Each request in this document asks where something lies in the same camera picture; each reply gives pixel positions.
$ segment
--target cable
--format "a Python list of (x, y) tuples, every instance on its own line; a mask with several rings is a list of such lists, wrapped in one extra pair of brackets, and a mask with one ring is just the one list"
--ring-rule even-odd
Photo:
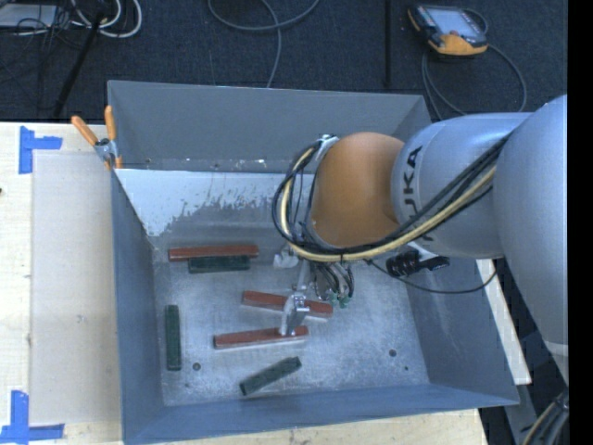
[(271, 87), (271, 83), (274, 79), (274, 76), (276, 75), (276, 70), (278, 69), (278, 64), (280, 62), (280, 55), (282, 54), (282, 32), (281, 29), (286, 28), (289, 25), (295, 24), (299, 21), (301, 21), (303, 18), (305, 18), (311, 11), (313, 11), (313, 9), (319, 4), (320, 0), (315, 0), (313, 2), (313, 4), (307, 8), (303, 13), (301, 13), (300, 15), (288, 19), (286, 21), (282, 21), (279, 22), (278, 21), (278, 17), (276, 16), (273, 8), (270, 6), (270, 4), (268, 2), (266, 2), (266, 0), (259, 0), (270, 12), (271, 17), (274, 20), (274, 24), (273, 25), (266, 25), (266, 26), (244, 26), (244, 25), (237, 25), (235, 23), (232, 23), (231, 21), (224, 19), (223, 17), (221, 17), (214, 9), (214, 6), (212, 5), (212, 0), (208, 0), (208, 8), (210, 10), (210, 13), (214, 16), (214, 18), (216, 18), (218, 21), (224, 23), (225, 25), (234, 28), (236, 30), (241, 30), (244, 32), (267, 32), (267, 31), (271, 31), (271, 30), (276, 30), (276, 35), (278, 37), (278, 45), (277, 45), (277, 49), (276, 49), (276, 57), (274, 58), (274, 64), (271, 70), (271, 75), (270, 78), (268, 79), (268, 82), (266, 83), (266, 87), (270, 88)]
[[(418, 229), (422, 228), (425, 232), (423, 234), (425, 234), (426, 232), (429, 232), (432, 229), (435, 229), (440, 223), (443, 223), (444, 221), (446, 221), (447, 219), (449, 219), (451, 216), (453, 216), (456, 212), (461, 211), (465, 208), (467, 208), (469, 205), (473, 204), (475, 202), (475, 198), (474, 199), (468, 199), (467, 202), (459, 202), (459, 200), (457, 200), (459, 202), (459, 204), (456, 204), (455, 206), (452, 207), (451, 210), (448, 211), (442, 211), (441, 215), (439, 215), (438, 217), (433, 217), (431, 218), (429, 221), (431, 221), (432, 224), (423, 224), (422, 226), (420, 226), (419, 228), (417, 228), (417, 230), (415, 231), (409, 231), (409, 228), (411, 228), (416, 222), (418, 222), (424, 215), (426, 215), (429, 210), (431, 210), (432, 208), (434, 208), (436, 206), (436, 204), (441, 201), (442, 199), (444, 199), (444, 197), (450, 193), (456, 185), (458, 185), (459, 183), (464, 183), (465, 186), (469, 186), (469, 182), (474, 180), (475, 178), (477, 178), (480, 173), (482, 173), (483, 171), (486, 170), (487, 166), (489, 166), (490, 164), (492, 164), (496, 158), (498, 157), (498, 154), (500, 153), (501, 149), (504, 147), (504, 144), (506, 143), (506, 141), (509, 139), (510, 135), (505, 135), (504, 137), (502, 137), (500, 140), (498, 140), (492, 147), (490, 147), (481, 157), (479, 157), (476, 161), (474, 161), (470, 166), (468, 166), (467, 168), (465, 168), (459, 175), (457, 175), (455, 177), (454, 180), (452, 180), (451, 182), (448, 183), (448, 185), (446, 185), (437, 195), (435, 195), (428, 203), (426, 203), (422, 209), (420, 209), (415, 216), (409, 218), (406, 222), (404, 222), (403, 224), (401, 224), (399, 226), (399, 228), (391, 233), (390, 235), (384, 237), (383, 239), (376, 241), (374, 243), (369, 243), (366, 244), (364, 246), (357, 246), (354, 248), (328, 248), (328, 247), (322, 247), (319, 246), (318, 244), (315, 243), (311, 243), (309, 242), (303, 242), (300, 240), (297, 240), (297, 237), (295, 235), (291, 235), (292, 233), (294, 233), (294, 229), (293, 227), (290, 225), (289, 219), (290, 218), (286, 218), (284, 216), (284, 214), (286, 212), (289, 212), (290, 210), (290, 199), (292, 199), (293, 196), (293, 180), (294, 177), (296, 176), (296, 174), (298, 173), (299, 170), (303, 170), (304, 167), (309, 163), (309, 161), (312, 159), (312, 157), (314, 156), (314, 154), (317, 152), (317, 150), (319, 150), (319, 148), (321, 147), (320, 143), (317, 143), (316, 145), (312, 145), (307, 147), (305, 150), (303, 150), (303, 152), (296, 157), (296, 162), (292, 165), (292, 168), (288, 170), (288, 173), (286, 175), (286, 177), (284, 178), (283, 182), (279, 185), (273, 200), (272, 200), (272, 218), (274, 221), (274, 225), (277, 229), (277, 231), (280, 233), (280, 235), (282, 237), (284, 237), (284, 239), (286, 241), (288, 241), (289, 244), (291, 244), (292, 246), (297, 245), (298, 247), (302, 248), (300, 249), (301, 252), (305, 253), (306, 255), (316, 255), (319, 254), (320, 257), (315, 257), (310, 258), (308, 257), (308, 259), (310, 260), (316, 260), (316, 261), (328, 261), (328, 262), (332, 262), (332, 261), (342, 261), (342, 260), (352, 260), (352, 259), (363, 259), (365, 256), (369, 257), (369, 252), (373, 252), (373, 255), (376, 255), (377, 250), (373, 250), (373, 249), (380, 249), (380, 251), (384, 251), (386, 249), (390, 249), (390, 248), (394, 248), (397, 247), (398, 243), (403, 242), (406, 243), (406, 239), (408, 238), (408, 236), (419, 236), (419, 231)], [(474, 193), (477, 193), (477, 191), (479, 191), (480, 186), (475, 185), (473, 190)], [(452, 197), (449, 201), (448, 204), (445, 206), (445, 208), (451, 208), (451, 203), (454, 201), (454, 197)], [(309, 207), (310, 207), (310, 202), (311, 202), (311, 196), (309, 196)]]
[(569, 392), (566, 388), (556, 397), (531, 426), (522, 445), (533, 445), (544, 440), (548, 445), (560, 435), (569, 415)]
[[(121, 16), (121, 2), (120, 0), (114, 0), (117, 6), (117, 10), (116, 10), (116, 15), (115, 17), (113, 17), (113, 19), (105, 22), (105, 23), (101, 23), (99, 25), (99, 33), (102, 34), (103, 36), (107, 36), (109, 38), (130, 38), (131, 36), (134, 36), (135, 34), (137, 34), (140, 31), (140, 28), (142, 27), (142, 8), (140, 7), (140, 2), (138, 0), (132, 0), (135, 11), (136, 11), (136, 15), (137, 15), (137, 21), (135, 26), (129, 31), (129, 32), (124, 32), (124, 33), (119, 33), (119, 32), (108, 32), (107, 30), (105, 30), (105, 28), (113, 26), (119, 19)], [(76, 3), (76, 0), (70, 0), (70, 3), (72, 4), (74, 11), (76, 12), (76, 14), (78, 15), (78, 17), (82, 20), (82, 23), (80, 23), (79, 21), (72, 21), (71, 23), (74, 25), (79, 25), (79, 26), (84, 26), (85, 28), (91, 28), (93, 26), (93, 23), (84, 16), (84, 14), (81, 12), (81, 10), (78, 8), (78, 5)]]
[[(308, 259), (309, 261), (317, 261), (317, 262), (338, 262), (338, 261), (361, 261), (369, 257), (375, 257), (377, 255), (383, 254), (388, 252), (389, 250), (393, 250), (394, 248), (398, 248), (403, 246), (404, 244), (408, 244), (409, 242), (413, 241), (414, 239), (420, 237), (430, 229), (434, 228), (439, 223), (443, 222), (448, 216), (456, 212), (460, 209), (466, 202), (471, 200), (471, 197), (474, 193), (476, 193), (479, 189), (483, 186), (487, 185), (492, 181), (494, 178), (494, 172), (496, 168), (492, 167), (490, 171), (484, 175), (474, 186), (468, 189), (463, 195), (459, 198), (451, 202), (448, 206), (443, 208), (433, 217), (422, 223), (420, 226), (412, 229), (408, 233), (399, 236), (397, 239), (388, 242), (378, 248), (371, 248), (366, 251), (352, 253), (352, 254), (318, 254), (314, 252), (307, 251), (306, 249), (295, 245), (292, 242), (288, 242), (291, 249), (300, 257), (304, 259)], [(286, 186), (284, 187), (284, 194), (287, 189), (289, 189), (290, 185), (292, 184), (292, 179), (288, 181)], [(281, 201), (281, 216), (280, 216), (280, 224), (282, 229), (286, 235), (290, 235), (290, 229), (288, 227), (288, 223), (286, 221), (286, 196), (283, 196)]]
[[(389, 275), (390, 277), (394, 278), (392, 275), (389, 274), (389, 272), (387, 270), (382, 268), (380, 265), (377, 265), (376, 262), (374, 262), (373, 260), (365, 259), (364, 261), (367, 262), (367, 264), (374, 267), (375, 269), (383, 272), (385, 275)], [(411, 287), (421, 290), (423, 292), (436, 293), (436, 294), (442, 294), (442, 295), (459, 295), (459, 294), (473, 293), (473, 292), (477, 292), (478, 290), (482, 290), (483, 288), (488, 286), (490, 284), (490, 282), (492, 282), (492, 280), (494, 280), (494, 278), (496, 276), (497, 276), (497, 271), (495, 269), (495, 271), (482, 284), (480, 284), (479, 286), (468, 288), (466, 290), (435, 290), (433, 288), (427, 288), (425, 286), (419, 286), (417, 284), (414, 284), (413, 282), (411, 282), (410, 280), (408, 280), (404, 277), (397, 277), (397, 280), (399, 280), (400, 282), (402, 282), (403, 284), (405, 284), (407, 286), (411, 286)]]

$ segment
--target dark green bar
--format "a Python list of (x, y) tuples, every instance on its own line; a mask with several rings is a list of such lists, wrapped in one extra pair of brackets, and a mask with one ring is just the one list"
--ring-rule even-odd
[(188, 264), (189, 273), (246, 271), (251, 260), (248, 256), (193, 257)]
[(247, 396), (256, 390), (268, 386), (278, 379), (282, 379), (283, 377), (298, 371), (300, 366), (301, 362), (297, 356), (294, 358), (286, 358), (270, 366), (269, 368), (260, 371), (256, 375), (252, 375), (239, 384), (239, 387), (241, 388), (243, 395)]
[(181, 371), (182, 339), (179, 324), (179, 307), (177, 305), (167, 305), (165, 309), (165, 333), (167, 369), (169, 371)]

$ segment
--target yellow cable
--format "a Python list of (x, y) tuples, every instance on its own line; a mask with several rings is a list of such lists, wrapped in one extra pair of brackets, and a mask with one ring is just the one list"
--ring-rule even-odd
[[(296, 163), (296, 166), (310, 153), (311, 150), (312, 149), (310, 149), (308, 152), (306, 152), (305, 155), (303, 155), (298, 160), (298, 162)], [(446, 208), (444, 208), (443, 210), (441, 210), (437, 214), (435, 214), (432, 218), (426, 220), (424, 223), (422, 223), (420, 226), (416, 227), (409, 233), (406, 233), (405, 235), (401, 235), (397, 239), (395, 239), (387, 244), (383, 244), (382, 246), (379, 246), (378, 248), (372, 248), (369, 250), (365, 250), (365, 251), (357, 252), (357, 253), (353, 253), (353, 254), (340, 255), (340, 254), (317, 254), (314, 252), (309, 252), (309, 251), (307, 251), (307, 250), (301, 248), (300, 246), (297, 246), (291, 242), (289, 242), (288, 245), (300, 257), (307, 259), (309, 261), (316, 261), (316, 262), (361, 261), (364, 259), (369, 259), (371, 257), (378, 256), (380, 254), (384, 254), (384, 253), (388, 252), (389, 250), (393, 250), (394, 248), (398, 248), (400, 246), (403, 246), (404, 244), (408, 244), (410, 241), (423, 235), (424, 233), (426, 233), (427, 231), (429, 231), (436, 225), (439, 225), (446, 218), (448, 218), (449, 216), (454, 214), (480, 188), (482, 188), (483, 186), (488, 184), (494, 178), (495, 171), (496, 171), (496, 167), (492, 167), (490, 169), (490, 171), (486, 175), (484, 175), (476, 184), (474, 184), (471, 188), (469, 188), (465, 193), (463, 193), (459, 198), (457, 198), (455, 201), (453, 201)], [(282, 203), (281, 203), (281, 207), (280, 207), (280, 222), (281, 222), (281, 226), (282, 226), (284, 232), (286, 233), (286, 235), (291, 235), (290, 230), (288, 228), (288, 221), (286, 219), (286, 207), (288, 204), (287, 193), (288, 193), (291, 185), (292, 185), (292, 180), (290, 180), (284, 187), (284, 190), (282, 193), (283, 198), (282, 198)]]

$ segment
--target gray bin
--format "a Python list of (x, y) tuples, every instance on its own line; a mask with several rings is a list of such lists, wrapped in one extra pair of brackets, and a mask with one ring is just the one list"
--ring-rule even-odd
[[(111, 81), (124, 168), (112, 175), (123, 439), (200, 439), (519, 402), (484, 291), (435, 295), (355, 264), (356, 288), (309, 336), (215, 350), (214, 335), (280, 325), (241, 305), (244, 290), (291, 293), (298, 268), (274, 269), (284, 245), (270, 199), (302, 147), (322, 134), (373, 131), (407, 140), (428, 125), (418, 95)], [(305, 177), (305, 190), (310, 174)], [(255, 243), (243, 272), (189, 274), (169, 248)], [(482, 282), (452, 259), (415, 281)], [(166, 305), (180, 309), (182, 370), (166, 368)], [(239, 383), (286, 357), (294, 374), (244, 397)]]

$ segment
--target blue tape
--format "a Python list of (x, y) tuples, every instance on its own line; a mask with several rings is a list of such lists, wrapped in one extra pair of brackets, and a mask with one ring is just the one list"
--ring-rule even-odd
[(31, 440), (61, 439), (64, 424), (29, 427), (29, 395), (19, 390), (11, 392), (10, 425), (2, 426), (0, 443), (29, 445)]
[(27, 127), (20, 126), (20, 153), (19, 153), (19, 174), (31, 173), (33, 171), (33, 153), (37, 149), (59, 150), (62, 147), (60, 137), (35, 138), (35, 132)]

